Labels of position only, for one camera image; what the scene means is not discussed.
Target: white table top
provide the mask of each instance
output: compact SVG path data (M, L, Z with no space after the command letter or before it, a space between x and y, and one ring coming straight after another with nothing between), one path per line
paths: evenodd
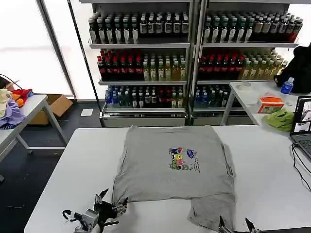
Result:
M214 126L230 146L237 173L236 230L247 230L245 217L263 230L311 226L311 193L302 185L290 156L291 141L259 126ZM127 128L77 129L50 177L25 233L70 233L78 223L65 223L65 209L84 213L94 195L109 188L123 151ZM301 155L308 167L310 162ZM311 177L300 166L303 176ZM187 220L189 200L129 203L120 223L105 233L201 233L208 229Z
M20 112L23 113L26 118L32 115L35 111L38 112L43 106L43 101L48 97L46 95L33 95L27 98L26 103L20 108ZM12 140L10 136L18 134L27 124L23 122L12 130L0 130L0 148L6 147L7 144Z
M254 124L258 124L263 127L265 130L271 132L279 132L283 135L289 135L287 132L280 132L273 128L272 126L268 125L265 121L263 121L263 117L267 114L258 113L258 107L256 103L260 97L265 96L275 96L283 99L284 106L283 108L287 109L288 111L295 112L296 104L298 96L303 96L305 94L289 94L283 95L280 92L280 88L277 87L274 81L271 82L249 82L251 83L251 87L246 90L240 90L239 86L241 82L232 82L230 83L230 87L235 92L236 98L242 105L243 109L247 112L248 116L251 118Z

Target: laptop screen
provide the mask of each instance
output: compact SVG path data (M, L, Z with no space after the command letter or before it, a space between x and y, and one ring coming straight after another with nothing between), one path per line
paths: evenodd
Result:
M299 96L291 135L311 133L311 96Z

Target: laptop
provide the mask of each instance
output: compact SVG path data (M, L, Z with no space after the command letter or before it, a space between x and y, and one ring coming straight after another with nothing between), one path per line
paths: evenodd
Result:
M290 137L311 159L311 96L298 97Z

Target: laptop keyboard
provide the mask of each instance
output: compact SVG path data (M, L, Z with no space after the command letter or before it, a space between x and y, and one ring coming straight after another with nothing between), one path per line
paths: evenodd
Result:
M300 140L298 141L303 148L307 151L311 153L311 141L310 140Z

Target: green cloth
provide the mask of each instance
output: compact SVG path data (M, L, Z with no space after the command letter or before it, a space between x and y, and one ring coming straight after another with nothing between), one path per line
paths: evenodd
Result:
M282 108L279 111L264 116L263 119L278 130L289 132L292 128L294 113Z

